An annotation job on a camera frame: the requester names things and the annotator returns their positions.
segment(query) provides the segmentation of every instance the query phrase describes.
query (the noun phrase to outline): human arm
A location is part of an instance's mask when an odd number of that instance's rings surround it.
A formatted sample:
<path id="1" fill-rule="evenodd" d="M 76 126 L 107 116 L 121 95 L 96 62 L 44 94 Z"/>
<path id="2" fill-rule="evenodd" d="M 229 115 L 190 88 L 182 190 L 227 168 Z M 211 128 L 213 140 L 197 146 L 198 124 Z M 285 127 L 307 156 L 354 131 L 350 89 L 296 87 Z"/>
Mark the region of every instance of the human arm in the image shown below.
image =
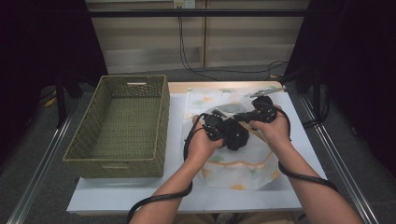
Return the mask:
<path id="1" fill-rule="evenodd" d="M 286 118 L 277 113 L 271 123 L 251 121 L 253 128 L 262 131 L 272 151 L 286 170 L 299 174 L 320 177 L 294 148 L 289 139 Z M 312 223 L 361 223 L 359 216 L 335 190 L 296 178 L 289 178 L 306 216 Z"/>
<path id="2" fill-rule="evenodd" d="M 197 119 L 198 116 L 195 116 L 192 122 L 195 122 Z M 187 159 L 183 162 L 180 168 L 153 193 L 152 196 L 171 194 L 186 190 L 195 175 L 204 166 L 207 159 L 212 156 L 213 152 L 217 148 L 221 147 L 222 140 L 215 142 L 210 141 L 205 130 L 201 128 L 202 124 L 198 122 L 195 130 L 199 131 L 197 131 L 191 139 Z M 182 198 L 177 198 L 143 205 L 134 214 L 130 223 L 172 223 L 181 200 Z"/>

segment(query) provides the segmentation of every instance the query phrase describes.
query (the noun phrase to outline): person's left hand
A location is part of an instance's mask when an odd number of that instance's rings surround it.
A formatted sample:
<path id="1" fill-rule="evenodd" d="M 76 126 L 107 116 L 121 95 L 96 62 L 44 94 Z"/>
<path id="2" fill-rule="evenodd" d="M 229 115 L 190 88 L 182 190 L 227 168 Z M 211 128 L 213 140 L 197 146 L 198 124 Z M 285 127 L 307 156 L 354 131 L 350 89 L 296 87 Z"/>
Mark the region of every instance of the person's left hand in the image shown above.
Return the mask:
<path id="1" fill-rule="evenodd" d="M 198 119 L 198 116 L 195 115 L 192 119 L 192 123 L 194 123 Z M 205 162 L 213 155 L 215 150 L 222 146 L 223 139 L 218 141 L 211 141 L 205 132 L 205 129 L 202 129 L 202 124 L 199 121 L 195 126 L 195 131 L 197 131 L 191 139 L 189 146 L 189 155 L 188 159 L 197 164 L 203 166 Z"/>

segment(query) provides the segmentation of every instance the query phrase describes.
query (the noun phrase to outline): forearm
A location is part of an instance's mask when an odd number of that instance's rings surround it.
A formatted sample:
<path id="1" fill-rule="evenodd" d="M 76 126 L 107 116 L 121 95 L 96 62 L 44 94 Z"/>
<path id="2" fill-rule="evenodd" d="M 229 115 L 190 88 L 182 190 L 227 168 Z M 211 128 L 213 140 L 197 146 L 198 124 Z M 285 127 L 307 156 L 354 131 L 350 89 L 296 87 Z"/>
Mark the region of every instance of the forearm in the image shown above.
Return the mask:
<path id="1" fill-rule="evenodd" d="M 177 193 L 188 188 L 190 182 L 201 169 L 201 165 L 186 160 L 180 168 L 153 194 Z M 142 206 L 130 223 L 172 223 L 182 198 L 148 203 Z"/>
<path id="2" fill-rule="evenodd" d="M 292 144 L 285 144 L 282 147 L 282 150 L 278 150 L 276 155 L 288 171 L 320 177 Z M 361 223 L 355 211 L 333 189 L 295 178 L 290 178 L 290 183 L 312 223 Z"/>

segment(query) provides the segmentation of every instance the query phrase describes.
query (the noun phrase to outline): person's right hand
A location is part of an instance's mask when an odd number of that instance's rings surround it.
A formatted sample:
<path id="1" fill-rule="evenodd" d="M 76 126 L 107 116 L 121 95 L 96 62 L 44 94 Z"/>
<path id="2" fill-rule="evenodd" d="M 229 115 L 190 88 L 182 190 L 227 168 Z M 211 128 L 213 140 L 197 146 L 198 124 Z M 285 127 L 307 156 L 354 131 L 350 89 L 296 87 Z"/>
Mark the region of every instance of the person's right hand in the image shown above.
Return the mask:
<path id="1" fill-rule="evenodd" d="M 268 144 L 275 154 L 277 150 L 284 148 L 286 144 L 290 144 L 288 122 L 285 116 L 279 112 L 276 114 L 276 119 L 271 123 L 252 120 L 249 124 L 252 128 L 262 131 L 262 134 L 268 140 Z"/>

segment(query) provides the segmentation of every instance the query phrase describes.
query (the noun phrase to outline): power outlet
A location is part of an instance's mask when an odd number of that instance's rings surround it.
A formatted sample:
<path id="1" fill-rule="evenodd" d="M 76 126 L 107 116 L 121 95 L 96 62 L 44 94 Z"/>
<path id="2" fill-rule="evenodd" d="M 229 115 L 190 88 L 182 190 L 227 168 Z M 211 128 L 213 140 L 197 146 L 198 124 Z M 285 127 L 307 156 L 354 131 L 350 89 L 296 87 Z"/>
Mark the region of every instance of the power outlet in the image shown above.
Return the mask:
<path id="1" fill-rule="evenodd" d="M 184 8 L 184 0 L 174 0 L 174 8 Z"/>
<path id="2" fill-rule="evenodd" d="M 195 9 L 195 0 L 184 0 L 184 8 Z"/>

